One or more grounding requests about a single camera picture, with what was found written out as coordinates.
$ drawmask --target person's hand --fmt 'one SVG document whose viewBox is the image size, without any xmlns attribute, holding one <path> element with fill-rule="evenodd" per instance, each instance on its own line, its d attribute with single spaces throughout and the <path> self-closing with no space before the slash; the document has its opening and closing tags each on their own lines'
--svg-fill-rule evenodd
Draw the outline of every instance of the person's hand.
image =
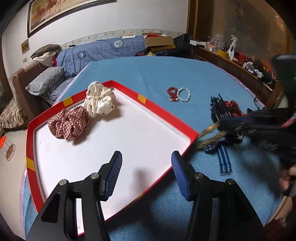
<svg viewBox="0 0 296 241">
<path fill-rule="evenodd" d="M 279 183 L 284 191 L 286 191 L 290 186 L 291 176 L 296 176 L 296 165 L 292 166 L 289 170 L 281 168 Z"/>
</svg>

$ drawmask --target wooden cabinet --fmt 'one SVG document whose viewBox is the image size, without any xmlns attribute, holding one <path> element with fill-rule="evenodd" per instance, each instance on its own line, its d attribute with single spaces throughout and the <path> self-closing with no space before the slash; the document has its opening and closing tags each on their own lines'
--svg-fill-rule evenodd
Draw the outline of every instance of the wooden cabinet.
<svg viewBox="0 0 296 241">
<path fill-rule="evenodd" d="M 272 90 L 269 86 L 264 85 L 256 76 L 252 75 L 250 72 L 229 59 L 223 58 L 213 52 L 196 46 L 192 46 L 191 58 L 210 62 L 233 75 L 255 95 L 259 95 L 259 100 L 269 109 L 272 108 L 276 102 L 281 101 L 283 89 L 279 84 L 276 84 L 275 89 Z"/>
</svg>

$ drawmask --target white bottle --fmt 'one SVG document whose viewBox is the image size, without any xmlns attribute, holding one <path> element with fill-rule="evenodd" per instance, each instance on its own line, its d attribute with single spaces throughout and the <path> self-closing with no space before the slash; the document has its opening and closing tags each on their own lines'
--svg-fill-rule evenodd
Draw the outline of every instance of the white bottle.
<svg viewBox="0 0 296 241">
<path fill-rule="evenodd" d="M 234 49 L 237 47 L 237 37 L 235 37 L 235 36 L 233 36 L 233 35 L 231 35 L 231 37 L 232 37 L 232 44 L 230 45 L 230 47 L 229 47 L 229 50 L 227 51 L 227 53 L 228 54 L 230 54 L 231 53 L 231 48 L 233 47 Z"/>
<path fill-rule="evenodd" d="M 230 52 L 229 52 L 229 59 L 230 59 L 231 61 L 233 61 L 233 57 L 234 57 L 234 47 L 232 46 L 232 47 L 231 47 L 231 50 L 230 50 Z"/>
</svg>

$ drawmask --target white pearl bracelet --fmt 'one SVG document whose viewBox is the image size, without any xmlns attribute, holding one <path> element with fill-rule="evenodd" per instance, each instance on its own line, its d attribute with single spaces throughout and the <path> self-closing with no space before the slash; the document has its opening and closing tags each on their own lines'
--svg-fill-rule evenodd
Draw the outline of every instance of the white pearl bracelet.
<svg viewBox="0 0 296 241">
<path fill-rule="evenodd" d="M 188 92 L 188 97 L 187 97 L 187 99 L 182 99 L 182 98 L 180 97 L 180 93 L 181 93 L 182 90 L 186 90 L 186 91 Z M 180 101 L 188 102 L 188 101 L 190 100 L 191 94 L 190 94 L 190 91 L 189 91 L 187 88 L 182 87 L 181 89 L 178 90 L 178 92 L 177 92 L 177 97 L 178 97 L 178 99 L 179 99 Z"/>
</svg>

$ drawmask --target framed painting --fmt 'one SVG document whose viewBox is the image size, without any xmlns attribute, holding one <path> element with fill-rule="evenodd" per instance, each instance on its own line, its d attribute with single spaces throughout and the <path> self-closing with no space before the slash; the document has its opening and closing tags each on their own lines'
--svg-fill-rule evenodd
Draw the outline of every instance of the framed painting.
<svg viewBox="0 0 296 241">
<path fill-rule="evenodd" d="M 22 54 L 27 53 L 30 50 L 29 40 L 27 39 L 26 41 L 24 41 L 21 46 L 22 46 Z"/>
<path fill-rule="evenodd" d="M 68 14 L 110 2 L 116 0 L 33 0 L 28 13 L 28 38 Z"/>
</svg>

